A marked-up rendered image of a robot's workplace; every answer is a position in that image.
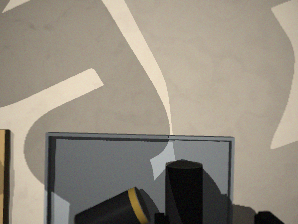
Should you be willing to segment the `black battery with gold end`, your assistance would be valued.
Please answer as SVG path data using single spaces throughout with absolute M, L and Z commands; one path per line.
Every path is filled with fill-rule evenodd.
M 135 186 L 74 216 L 74 224 L 147 224 L 145 201 Z
M 202 224 L 202 163 L 165 163 L 165 216 L 169 216 L 170 224 Z

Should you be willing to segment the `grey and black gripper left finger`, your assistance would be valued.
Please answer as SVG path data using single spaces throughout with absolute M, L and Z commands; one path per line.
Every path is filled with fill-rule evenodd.
M 169 216 L 165 216 L 165 213 L 154 213 L 154 224 L 170 224 Z

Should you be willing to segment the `tan battery board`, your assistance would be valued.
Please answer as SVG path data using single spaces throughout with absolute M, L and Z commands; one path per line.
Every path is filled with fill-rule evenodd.
M 10 129 L 0 129 L 0 224 L 8 224 Z

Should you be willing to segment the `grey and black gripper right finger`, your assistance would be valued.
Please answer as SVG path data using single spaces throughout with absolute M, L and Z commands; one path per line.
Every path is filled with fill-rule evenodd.
M 270 211 L 259 211 L 254 216 L 254 224 L 284 224 Z

